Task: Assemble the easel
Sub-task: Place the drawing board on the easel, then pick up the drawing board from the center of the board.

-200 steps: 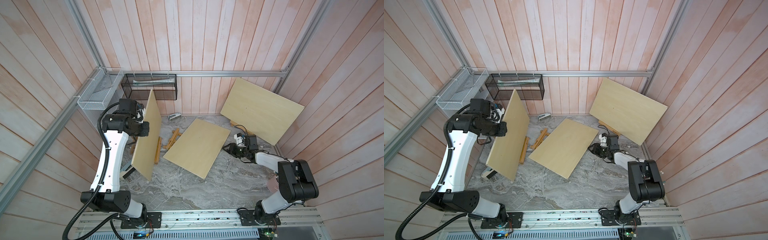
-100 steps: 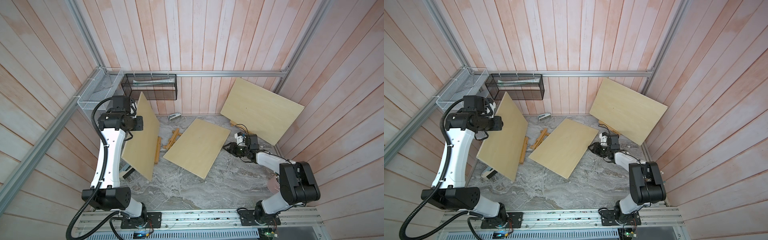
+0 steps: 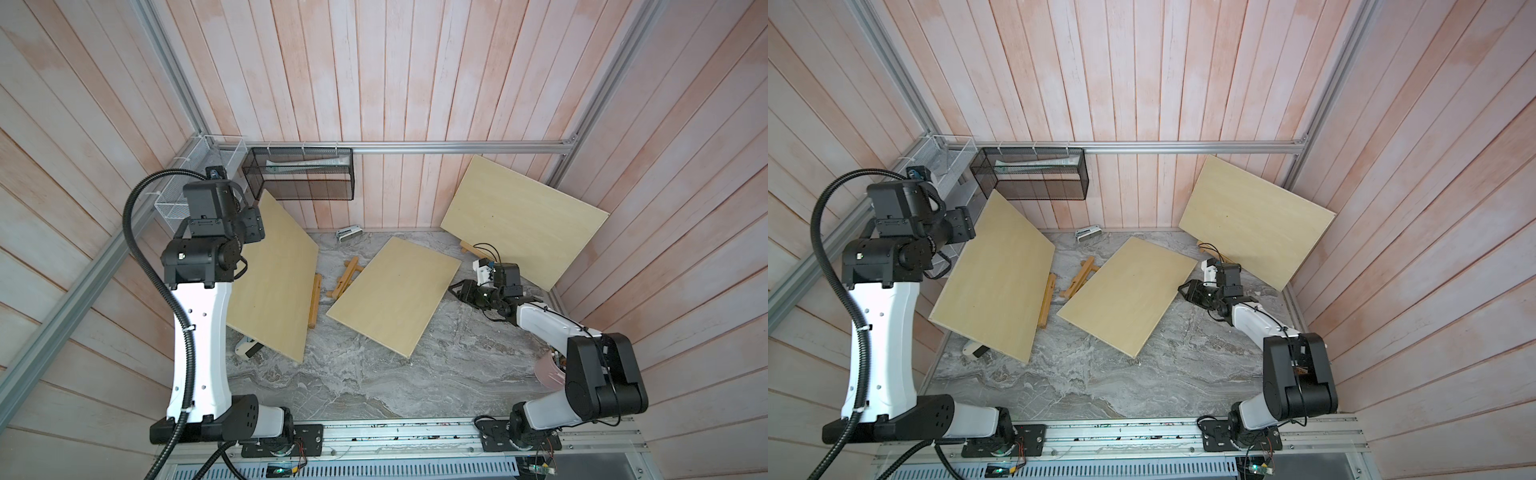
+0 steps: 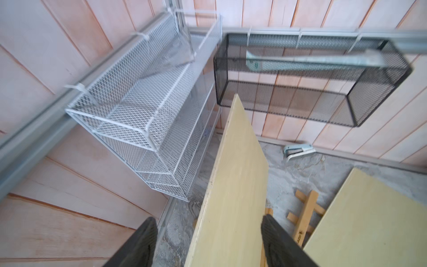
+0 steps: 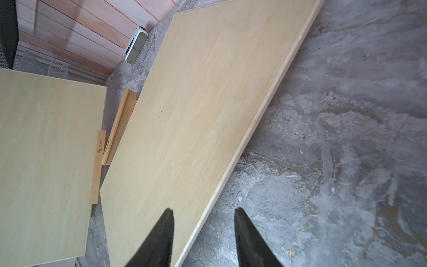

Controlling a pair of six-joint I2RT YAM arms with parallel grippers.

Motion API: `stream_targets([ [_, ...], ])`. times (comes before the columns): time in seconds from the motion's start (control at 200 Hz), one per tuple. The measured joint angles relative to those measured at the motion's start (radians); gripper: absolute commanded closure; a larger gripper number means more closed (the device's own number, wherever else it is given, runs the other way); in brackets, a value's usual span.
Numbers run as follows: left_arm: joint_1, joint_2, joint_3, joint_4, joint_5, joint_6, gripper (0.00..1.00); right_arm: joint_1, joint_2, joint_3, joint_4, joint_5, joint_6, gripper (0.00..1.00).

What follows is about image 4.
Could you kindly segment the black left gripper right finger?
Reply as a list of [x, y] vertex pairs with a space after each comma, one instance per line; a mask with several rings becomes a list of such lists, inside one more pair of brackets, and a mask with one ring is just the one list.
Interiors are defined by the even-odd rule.
[[261, 235], [269, 267], [317, 266], [270, 214], [262, 218]]

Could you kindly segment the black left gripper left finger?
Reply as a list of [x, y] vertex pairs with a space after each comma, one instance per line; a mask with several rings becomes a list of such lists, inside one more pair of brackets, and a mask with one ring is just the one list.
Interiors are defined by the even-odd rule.
[[104, 267], [151, 267], [158, 228], [154, 217], [147, 218]]

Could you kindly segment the plywood board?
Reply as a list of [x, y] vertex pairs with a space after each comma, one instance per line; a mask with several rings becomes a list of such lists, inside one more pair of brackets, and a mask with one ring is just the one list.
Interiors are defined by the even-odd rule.
[[427, 207], [354, 168], [303, 250], [320, 267], [424, 267]]
[[268, 161], [234, 95], [185, 266], [260, 266], [268, 177]]

